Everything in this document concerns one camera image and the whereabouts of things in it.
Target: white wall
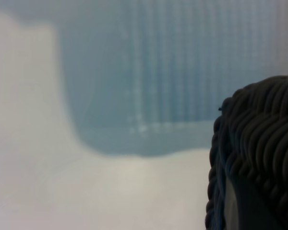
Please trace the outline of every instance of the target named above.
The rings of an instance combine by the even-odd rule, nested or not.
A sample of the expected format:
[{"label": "white wall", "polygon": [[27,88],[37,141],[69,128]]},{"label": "white wall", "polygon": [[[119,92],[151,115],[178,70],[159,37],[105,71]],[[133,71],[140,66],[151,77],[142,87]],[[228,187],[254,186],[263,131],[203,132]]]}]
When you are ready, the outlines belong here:
[{"label": "white wall", "polygon": [[208,150],[106,157],[74,133],[55,28],[0,12],[0,230],[204,229]]}]

